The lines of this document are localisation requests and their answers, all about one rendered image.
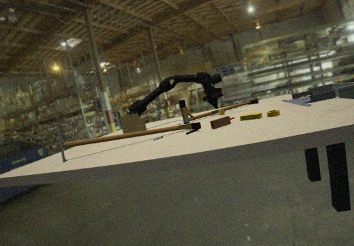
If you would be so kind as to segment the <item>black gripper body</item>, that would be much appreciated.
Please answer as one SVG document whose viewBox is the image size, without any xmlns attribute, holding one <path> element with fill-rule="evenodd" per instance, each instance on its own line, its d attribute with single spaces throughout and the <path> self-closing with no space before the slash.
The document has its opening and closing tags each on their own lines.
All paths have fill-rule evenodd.
<svg viewBox="0 0 354 246">
<path fill-rule="evenodd" d="M 210 86 L 208 88 L 205 88 L 204 92 L 206 92 L 207 96 L 203 97 L 203 101 L 206 100 L 215 100 L 218 99 L 219 97 L 223 96 L 221 92 L 214 92 L 214 86 Z"/>
</svg>

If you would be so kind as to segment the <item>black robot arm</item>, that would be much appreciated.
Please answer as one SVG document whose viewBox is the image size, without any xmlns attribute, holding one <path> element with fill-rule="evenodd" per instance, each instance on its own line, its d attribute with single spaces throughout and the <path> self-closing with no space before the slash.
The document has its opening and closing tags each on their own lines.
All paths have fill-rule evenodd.
<svg viewBox="0 0 354 246">
<path fill-rule="evenodd" d="M 170 80 L 173 79 L 174 82 L 171 84 Z M 146 106 L 156 99 L 161 93 L 163 92 L 168 92 L 170 89 L 174 88 L 177 83 L 179 82 L 196 82 L 199 84 L 202 84 L 204 89 L 212 86 L 212 84 L 220 83 L 222 81 L 221 76 L 219 74 L 214 74 L 213 76 L 210 76 L 210 74 L 200 72 L 196 74 L 191 74 L 191 75 L 174 75 L 174 76 L 169 76 L 165 79 L 163 79 L 158 88 L 156 88 L 154 91 L 152 91 L 149 95 L 147 95 L 145 98 L 141 100 L 135 101 L 130 107 L 129 107 L 129 115 L 133 114 L 138 114 L 138 116 L 141 115 L 144 111 L 147 110 Z"/>
</svg>

